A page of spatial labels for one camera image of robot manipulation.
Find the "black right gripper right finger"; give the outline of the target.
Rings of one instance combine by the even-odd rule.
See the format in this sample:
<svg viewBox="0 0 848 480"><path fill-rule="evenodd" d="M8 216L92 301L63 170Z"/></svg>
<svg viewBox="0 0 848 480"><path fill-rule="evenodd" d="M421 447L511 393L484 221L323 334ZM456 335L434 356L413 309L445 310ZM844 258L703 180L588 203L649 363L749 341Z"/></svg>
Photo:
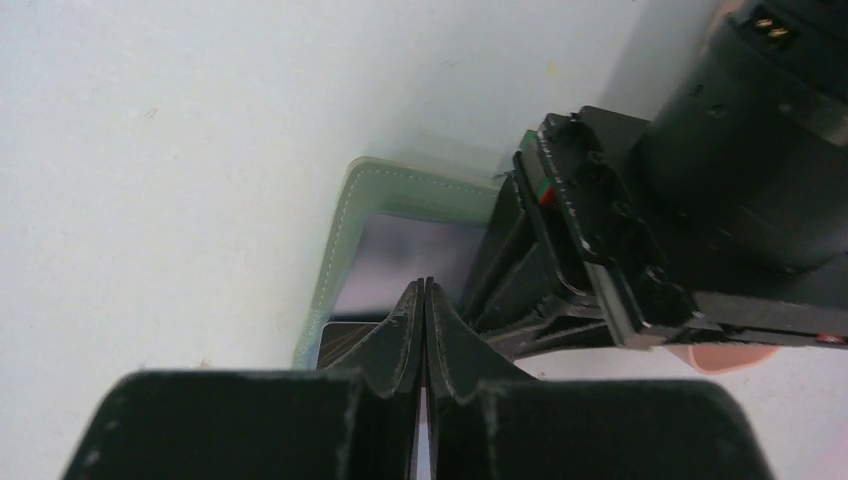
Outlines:
<svg viewBox="0 0 848 480"><path fill-rule="evenodd" d="M537 379L424 285L437 479L769 479L740 406L696 380Z"/></svg>

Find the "black credit card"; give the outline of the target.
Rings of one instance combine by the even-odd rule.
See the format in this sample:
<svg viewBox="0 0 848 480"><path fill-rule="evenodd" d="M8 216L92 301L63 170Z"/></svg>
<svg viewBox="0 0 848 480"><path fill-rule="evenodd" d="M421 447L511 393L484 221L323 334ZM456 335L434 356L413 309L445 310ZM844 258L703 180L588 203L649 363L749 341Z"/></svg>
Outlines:
<svg viewBox="0 0 848 480"><path fill-rule="evenodd" d="M486 226L371 214L330 302L316 367L342 357L388 316L407 284L432 277L458 307Z"/></svg>

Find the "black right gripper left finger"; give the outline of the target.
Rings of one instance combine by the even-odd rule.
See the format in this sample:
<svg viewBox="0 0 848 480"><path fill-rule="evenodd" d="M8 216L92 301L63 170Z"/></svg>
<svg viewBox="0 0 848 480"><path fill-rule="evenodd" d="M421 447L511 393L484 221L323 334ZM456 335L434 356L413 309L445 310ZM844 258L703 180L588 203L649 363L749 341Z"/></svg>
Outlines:
<svg viewBox="0 0 848 480"><path fill-rule="evenodd" d="M411 479L422 280L320 370L145 370L105 395L68 479Z"/></svg>

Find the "pink oval tray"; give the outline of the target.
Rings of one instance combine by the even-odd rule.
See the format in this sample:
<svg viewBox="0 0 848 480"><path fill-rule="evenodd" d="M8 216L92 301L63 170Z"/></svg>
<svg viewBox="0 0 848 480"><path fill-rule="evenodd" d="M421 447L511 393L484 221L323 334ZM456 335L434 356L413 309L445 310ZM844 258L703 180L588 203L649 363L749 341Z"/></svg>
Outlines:
<svg viewBox="0 0 848 480"><path fill-rule="evenodd" d="M666 350L702 375L720 375L758 366L774 357L781 347L672 345Z"/></svg>

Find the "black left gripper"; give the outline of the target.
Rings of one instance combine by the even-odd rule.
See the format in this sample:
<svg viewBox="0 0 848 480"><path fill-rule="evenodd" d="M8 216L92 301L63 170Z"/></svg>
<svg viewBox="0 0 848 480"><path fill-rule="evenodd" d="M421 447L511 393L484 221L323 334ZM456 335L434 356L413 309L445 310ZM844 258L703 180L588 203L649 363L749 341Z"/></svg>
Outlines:
<svg viewBox="0 0 848 480"><path fill-rule="evenodd" d="M461 299L509 360L618 346L847 346L847 259L760 266L660 203L641 171L646 122L547 114L531 143L554 195L506 175ZM590 293L597 306L590 306Z"/></svg>

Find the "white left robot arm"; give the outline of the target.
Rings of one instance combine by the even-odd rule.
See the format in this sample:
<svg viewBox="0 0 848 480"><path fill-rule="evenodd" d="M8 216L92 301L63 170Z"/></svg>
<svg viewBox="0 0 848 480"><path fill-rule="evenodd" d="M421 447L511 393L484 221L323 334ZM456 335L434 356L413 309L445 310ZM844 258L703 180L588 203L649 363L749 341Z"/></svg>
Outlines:
<svg viewBox="0 0 848 480"><path fill-rule="evenodd" d="M653 120L525 134L461 299L503 355L847 345L847 5L747 1Z"/></svg>

